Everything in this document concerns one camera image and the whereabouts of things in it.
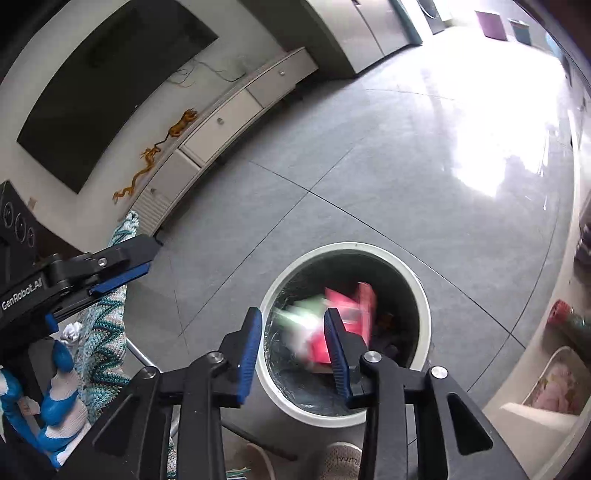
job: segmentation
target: plastic bottle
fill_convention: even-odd
[[[558,327],[584,357],[591,358],[591,316],[580,315],[565,301],[556,300],[547,324]]]

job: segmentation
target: black speaker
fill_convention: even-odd
[[[9,180],[0,183],[0,291],[25,275],[37,260],[35,216]]]

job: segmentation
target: golden dragon figurine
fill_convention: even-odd
[[[162,152],[162,149],[158,145],[163,144],[170,137],[180,137],[184,130],[189,126],[189,124],[193,122],[198,116],[199,113],[196,110],[192,108],[186,110],[185,113],[183,113],[181,119],[168,129],[168,132],[164,140],[155,143],[152,148],[146,148],[144,150],[144,152],[140,155],[140,158],[143,158],[145,160],[147,164],[146,167],[142,168],[139,172],[137,172],[134,175],[134,177],[131,179],[130,186],[125,187],[123,190],[115,192],[113,194],[113,201],[115,203],[117,203],[117,200],[123,198],[126,194],[129,194],[129,196],[131,197],[134,194],[135,182],[138,180],[138,178],[144,175],[145,173],[148,173],[150,170],[152,170],[152,168],[154,168],[154,165],[156,163],[154,157],[156,154]]]

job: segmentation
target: black tv screen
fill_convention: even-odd
[[[134,110],[217,35],[175,0],[131,0],[68,57],[18,142],[76,193]]]

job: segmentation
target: crochet blanket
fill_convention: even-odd
[[[138,214],[129,212],[113,233],[109,246],[134,237],[138,226]],[[123,312],[126,293],[127,287],[124,285],[80,312],[78,317],[82,329],[74,365],[80,377],[80,398],[88,409],[91,424],[130,380],[123,372],[126,348]],[[176,447],[171,440],[168,444],[167,478],[176,479],[176,463]]]

